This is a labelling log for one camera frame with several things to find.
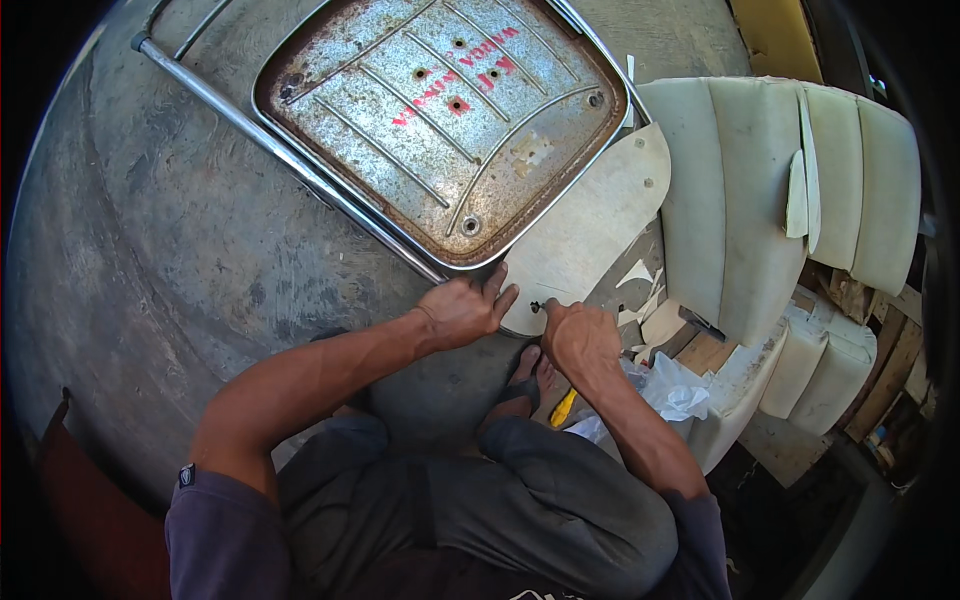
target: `forearm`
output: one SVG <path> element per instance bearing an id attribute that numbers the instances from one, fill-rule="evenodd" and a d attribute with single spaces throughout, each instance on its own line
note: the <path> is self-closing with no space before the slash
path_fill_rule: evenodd
<path id="1" fill-rule="evenodd" d="M 624 465 L 658 493 L 690 499 L 709 493 L 684 439 L 647 404 L 618 365 L 583 377 L 580 393 L 610 429 Z"/>
<path id="2" fill-rule="evenodd" d="M 253 365 L 210 400 L 191 462 L 273 495 L 269 460 L 277 444 L 329 416 L 365 386 L 430 353 L 431 340 L 429 319 L 414 310 Z M 258 466 L 252 468 L 253 462 Z"/>

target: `flip-flop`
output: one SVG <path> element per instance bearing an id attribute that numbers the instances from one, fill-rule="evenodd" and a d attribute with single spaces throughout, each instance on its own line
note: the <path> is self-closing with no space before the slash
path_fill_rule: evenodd
<path id="1" fill-rule="evenodd" d="M 343 335 L 345 333 L 350 333 L 349 329 L 344 329 L 343 327 L 326 327 L 321 329 L 317 335 L 310 338 L 310 342 L 319 342 L 321 340 L 329 340 L 330 338 L 335 338 L 338 335 Z M 350 397 L 347 400 L 347 406 L 350 408 L 355 408 L 358 411 L 363 411 L 368 415 L 373 414 L 373 405 L 370 397 L 370 386 L 359 390 L 356 394 Z"/>
<path id="2" fill-rule="evenodd" d="M 540 357 L 537 359 L 537 362 L 534 363 L 533 368 L 530 370 L 530 373 L 536 373 L 537 367 L 540 365 L 540 361 L 543 360 L 542 350 L 540 351 Z M 509 384 L 507 387 L 500 392 L 499 396 L 496 397 L 496 402 L 493 403 L 493 406 L 497 404 L 503 404 L 508 400 L 512 400 L 515 397 L 527 396 L 530 398 L 530 415 L 532 416 L 537 412 L 537 409 L 540 408 L 540 384 L 537 383 L 537 376 L 531 374 L 529 377 L 524 377 L 519 381 L 515 381 Z"/>

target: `man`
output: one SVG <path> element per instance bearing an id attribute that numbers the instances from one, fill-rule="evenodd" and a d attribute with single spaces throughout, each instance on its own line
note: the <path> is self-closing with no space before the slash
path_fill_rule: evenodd
<path id="1" fill-rule="evenodd" d="M 541 346 L 524 350 L 478 427 L 486 458 L 389 455 L 383 423 L 345 405 L 496 332 L 519 294 L 499 295 L 506 275 L 501 263 L 482 286 L 449 281 L 397 319 L 230 381 L 206 407 L 167 515 L 174 597 L 729 598 L 716 500 L 620 369 L 612 315 L 547 303 Z M 555 369 L 626 468 L 529 420 Z M 321 420 L 276 474 L 271 450 Z"/>

